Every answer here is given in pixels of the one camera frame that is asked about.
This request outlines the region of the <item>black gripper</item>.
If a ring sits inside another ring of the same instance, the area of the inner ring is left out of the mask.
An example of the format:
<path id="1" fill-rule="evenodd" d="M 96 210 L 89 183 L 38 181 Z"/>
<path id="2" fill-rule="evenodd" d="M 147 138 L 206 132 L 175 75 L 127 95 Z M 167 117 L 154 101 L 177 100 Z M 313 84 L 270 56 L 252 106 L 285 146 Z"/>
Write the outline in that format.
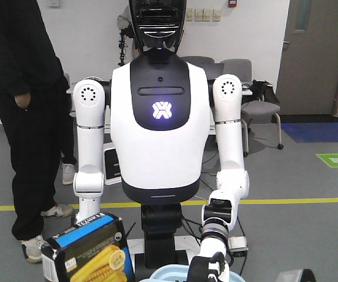
<path id="1" fill-rule="evenodd" d="M 276 282 L 316 282 L 311 269 L 290 270 L 279 273 Z"/>

